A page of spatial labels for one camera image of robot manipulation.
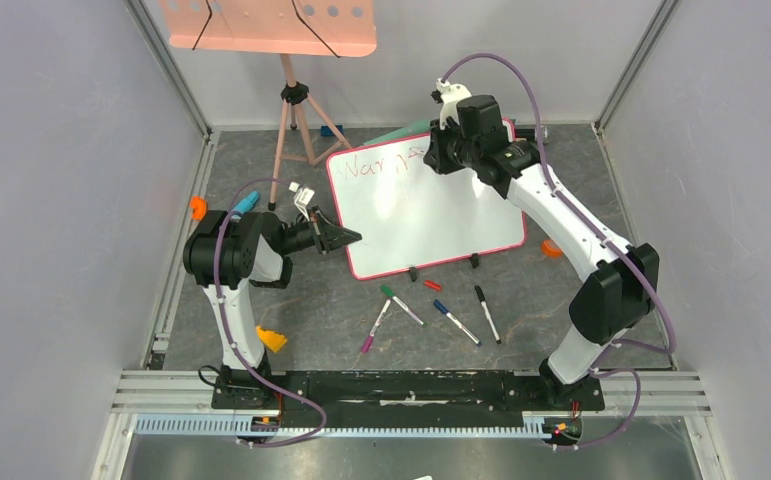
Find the pink framed whiteboard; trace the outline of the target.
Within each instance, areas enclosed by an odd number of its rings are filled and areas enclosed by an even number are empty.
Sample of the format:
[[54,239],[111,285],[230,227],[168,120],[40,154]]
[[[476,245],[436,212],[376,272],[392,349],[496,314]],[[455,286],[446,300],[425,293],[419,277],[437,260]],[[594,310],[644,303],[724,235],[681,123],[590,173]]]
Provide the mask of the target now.
[[524,214],[476,173],[436,174],[423,162],[429,134],[331,155],[326,172],[341,226],[361,234],[347,249],[358,280],[523,245]]

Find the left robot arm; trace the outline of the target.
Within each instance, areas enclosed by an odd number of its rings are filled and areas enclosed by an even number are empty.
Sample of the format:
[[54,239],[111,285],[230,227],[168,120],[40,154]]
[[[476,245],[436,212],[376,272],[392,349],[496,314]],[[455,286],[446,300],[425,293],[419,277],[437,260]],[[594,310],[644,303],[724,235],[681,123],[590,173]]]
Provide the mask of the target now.
[[219,401],[240,400],[258,408],[275,394],[250,290],[285,289],[296,252],[313,248],[327,254],[362,239],[317,206],[291,223],[273,212],[221,210],[209,210],[198,221],[186,241],[183,265],[209,299],[221,334],[222,363],[212,383]]

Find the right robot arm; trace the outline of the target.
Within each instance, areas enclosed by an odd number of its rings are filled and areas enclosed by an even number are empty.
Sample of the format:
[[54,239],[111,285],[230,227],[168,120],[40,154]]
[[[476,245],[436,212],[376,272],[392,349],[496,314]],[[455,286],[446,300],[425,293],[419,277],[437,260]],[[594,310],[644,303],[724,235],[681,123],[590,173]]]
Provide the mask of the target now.
[[659,256],[591,214],[542,163],[540,143],[510,139],[493,96],[458,91],[432,98],[441,110],[430,123],[425,164],[439,175],[472,170],[541,227],[582,282],[568,308],[570,329],[539,366],[541,400],[563,408],[606,348],[653,310]]

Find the red marker cap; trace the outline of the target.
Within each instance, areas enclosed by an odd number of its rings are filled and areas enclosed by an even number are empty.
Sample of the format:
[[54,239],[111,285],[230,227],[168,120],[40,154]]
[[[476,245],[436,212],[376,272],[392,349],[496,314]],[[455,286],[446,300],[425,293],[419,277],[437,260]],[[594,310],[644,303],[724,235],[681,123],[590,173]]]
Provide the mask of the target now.
[[427,288],[429,288],[429,289],[432,289],[432,290],[434,290],[434,291],[436,291],[436,292],[441,292],[441,291],[442,291],[442,286],[441,286],[441,285],[439,285],[438,283],[434,282],[434,281],[431,281],[431,280],[425,280],[425,281],[423,282],[423,284],[424,284],[424,285],[425,285]]

